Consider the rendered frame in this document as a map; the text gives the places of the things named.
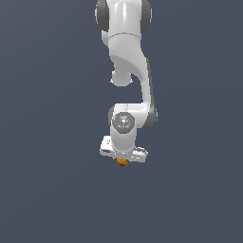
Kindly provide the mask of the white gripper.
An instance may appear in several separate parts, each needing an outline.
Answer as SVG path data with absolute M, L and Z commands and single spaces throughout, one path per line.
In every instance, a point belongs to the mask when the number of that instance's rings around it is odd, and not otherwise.
M 100 147 L 100 154 L 102 156 L 111 157 L 112 159 L 127 159 L 130 162 L 145 162 L 148 151 L 142 147 L 134 147 L 130 152 L 118 152 L 113 147 L 111 137 L 104 136 Z

